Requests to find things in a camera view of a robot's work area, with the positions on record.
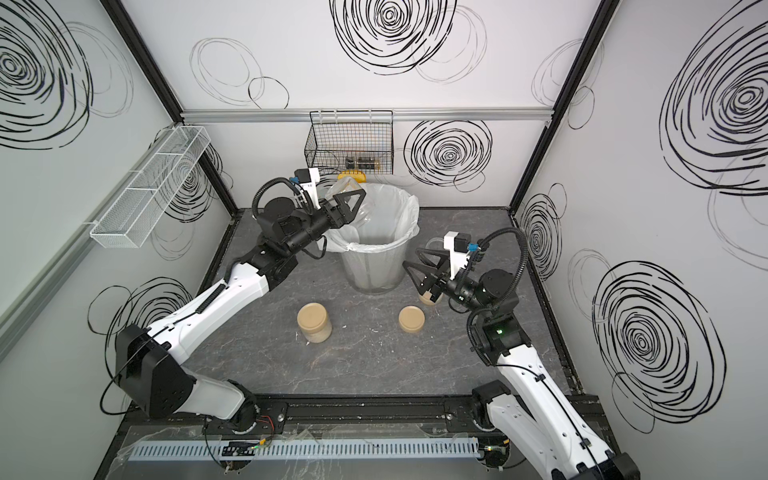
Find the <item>red wire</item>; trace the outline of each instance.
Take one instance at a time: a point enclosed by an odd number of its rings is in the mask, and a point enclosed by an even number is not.
[[[267,419],[267,420],[270,421],[270,425],[272,425],[272,433],[274,434],[274,432],[275,432],[275,424],[272,423],[272,418],[269,417],[268,415],[262,415],[261,418],[262,419]]]

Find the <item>white wire basket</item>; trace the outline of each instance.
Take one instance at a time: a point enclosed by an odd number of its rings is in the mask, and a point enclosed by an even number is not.
[[[105,248],[139,248],[210,144],[204,127],[179,126],[91,230]]]

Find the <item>plastic jar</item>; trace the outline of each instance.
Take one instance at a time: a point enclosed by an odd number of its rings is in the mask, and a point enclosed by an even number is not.
[[[319,303],[307,303],[296,315],[301,333],[312,343],[325,342],[331,336],[331,322],[326,307]]]

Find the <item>white cable tray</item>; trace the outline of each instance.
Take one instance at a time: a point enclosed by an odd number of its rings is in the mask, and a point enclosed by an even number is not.
[[[139,248],[210,144],[204,127],[179,126],[91,230],[106,248]]]
[[[478,458],[476,437],[437,439],[273,440],[268,447],[240,455],[224,454],[231,440],[141,440],[129,462],[185,460],[350,460],[366,458]]]

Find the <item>black cable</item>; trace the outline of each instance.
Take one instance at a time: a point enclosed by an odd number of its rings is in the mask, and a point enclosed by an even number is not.
[[[315,260],[320,260],[321,258],[323,258],[326,255],[326,247],[327,246],[328,246],[328,237],[323,235],[323,251],[320,253],[319,257],[311,254],[306,248],[301,249],[301,251],[303,251],[304,253],[306,253],[307,255],[309,255],[310,257],[312,257]]]
[[[523,457],[520,462],[517,462],[514,465],[510,465],[508,467],[502,467],[502,470],[512,470],[514,467],[519,467],[520,465],[524,464],[527,460],[527,458]]]
[[[208,451],[208,455],[210,455],[214,463],[216,465],[219,465],[226,472],[227,466],[224,464],[224,462],[220,462],[216,460],[216,457],[214,457],[214,453],[210,449],[210,445],[208,445],[208,422],[212,420],[213,419],[208,415],[206,415],[205,418],[203,419],[203,440],[205,441],[205,449]]]
[[[255,195],[253,195],[253,202],[251,202],[250,208],[251,208],[251,214],[253,215],[253,218],[257,218],[259,215],[259,201],[261,200],[261,197],[264,195],[264,193],[269,190],[270,188],[274,187],[278,184],[285,184],[288,186],[288,188],[291,189],[293,192],[293,195],[299,199],[302,197],[306,201],[306,204],[303,205],[303,209],[308,214],[315,213],[315,204],[312,203],[312,199],[310,198],[310,194],[304,190],[303,188],[297,186],[294,182],[291,180],[288,180],[285,177],[278,177],[273,178],[272,180],[269,180],[264,185],[261,186],[261,188],[256,192]]]
[[[469,276],[469,272],[475,265],[475,262],[482,254],[487,252],[488,248],[491,246],[491,240],[494,240],[496,237],[500,237],[506,233],[514,233],[518,239],[518,245],[520,246],[520,262],[518,263],[515,276],[512,279],[512,283],[509,284],[507,291],[491,304],[491,308],[493,310],[497,310],[500,305],[506,302],[510,295],[515,292],[515,290],[518,288],[518,284],[520,283],[520,279],[523,276],[523,272],[525,272],[525,266],[528,263],[528,240],[525,238],[525,233],[519,228],[506,227],[491,232],[486,238],[480,239],[478,242],[478,249],[470,253],[469,258],[467,259],[467,265],[463,269],[459,270],[458,274],[456,275],[456,288],[454,289],[454,293],[458,294],[461,291],[467,277]]]
[[[516,369],[525,370],[526,372],[530,372],[534,377],[538,377],[539,376],[539,374],[537,374],[533,370],[527,369],[527,368],[525,368],[522,365],[512,365],[512,364],[508,364],[508,363],[502,363],[502,364],[494,364],[493,366],[510,366],[510,367],[513,367],[513,368],[516,368]],[[565,407],[563,406],[563,404],[560,401],[560,399],[558,398],[558,396],[556,396],[554,394],[554,392],[552,391],[552,388],[550,388],[550,386],[547,385],[547,383],[545,382],[545,379],[543,379],[541,381],[541,384],[544,385],[547,388],[547,390],[549,391],[549,394],[552,395],[552,398],[558,403],[558,405],[560,406],[560,409],[565,414],[565,418],[567,418],[568,421],[571,423],[571,426],[574,428],[574,431],[576,432],[576,435],[578,435],[578,438],[581,440],[582,445],[584,445],[584,448],[587,449],[587,453],[592,458],[592,462],[594,463],[594,466],[598,469],[598,472],[600,473],[600,478],[602,478],[602,480],[605,480],[605,477],[603,476],[603,472],[602,472],[602,470],[600,470],[600,466],[598,464],[598,460],[592,454],[592,450],[589,448],[589,445],[584,440],[584,436],[581,434],[581,432],[578,431],[578,427],[574,423],[574,421],[571,418],[571,416],[568,414],[568,410],[565,409]]]
[[[469,337],[469,342],[472,344],[472,351],[478,354],[478,357],[480,357],[483,365],[491,366],[491,360],[489,360],[488,357],[480,350],[478,347],[478,342],[475,340],[475,336],[472,334],[472,324],[474,323],[477,315],[483,312],[493,313],[493,310],[490,308],[479,308],[473,310],[472,313],[470,313],[467,317],[467,337]]]
[[[183,316],[183,317],[181,317],[180,319],[176,319],[176,320],[175,320],[175,321],[174,321],[174,322],[173,322],[173,323],[172,323],[170,326],[176,325],[177,323],[179,323],[179,322],[181,322],[181,321],[183,321],[183,320],[186,320],[186,319],[188,319],[189,317],[191,317],[192,315],[195,315],[195,314],[196,314],[196,312],[192,312],[192,313],[190,313],[190,314],[189,314],[189,315],[187,315],[187,316]],[[139,354],[139,352],[141,351],[141,349],[143,349],[143,348],[144,348],[144,347],[145,347],[145,346],[146,346],[146,345],[147,345],[149,342],[151,342],[152,340],[154,340],[154,337],[156,337],[156,336],[160,335],[162,332],[164,332],[164,331],[165,331],[165,330],[167,330],[167,329],[168,329],[168,325],[164,326],[162,329],[160,329],[160,331],[159,331],[159,332],[155,333],[155,334],[154,334],[153,336],[151,336],[151,337],[150,337],[150,338],[149,338],[149,339],[148,339],[146,342],[142,343],[142,344],[141,344],[141,345],[140,345],[140,346],[139,346],[139,347],[136,349],[136,351],[134,352],[134,354],[133,354],[133,355],[131,355],[131,357],[130,357],[128,360],[126,360],[126,361],[125,361],[125,363],[123,364],[123,366],[122,366],[122,367],[120,367],[120,369],[119,369],[119,370],[118,370],[118,371],[117,371],[117,372],[116,372],[116,373],[115,373],[115,374],[112,376],[112,378],[109,380],[109,383],[107,384],[107,388],[105,388],[105,389],[104,389],[104,391],[101,393],[101,398],[99,399],[99,402],[98,402],[98,408],[101,410],[101,413],[104,413],[105,415],[124,415],[124,414],[128,413],[128,410],[125,410],[124,412],[108,412],[108,411],[106,411],[106,410],[104,409],[104,397],[106,397],[106,396],[107,396],[107,392],[109,391],[109,387],[111,387],[111,386],[112,386],[112,384],[113,384],[113,383],[114,383],[114,381],[117,379],[117,377],[118,377],[118,376],[119,376],[119,375],[120,375],[120,374],[123,372],[123,370],[125,370],[125,367],[127,367],[127,366],[128,366],[128,364],[130,364],[130,363],[131,363],[131,361],[133,361],[133,359],[134,359],[134,358],[136,358],[136,355],[138,355],[138,354]]]

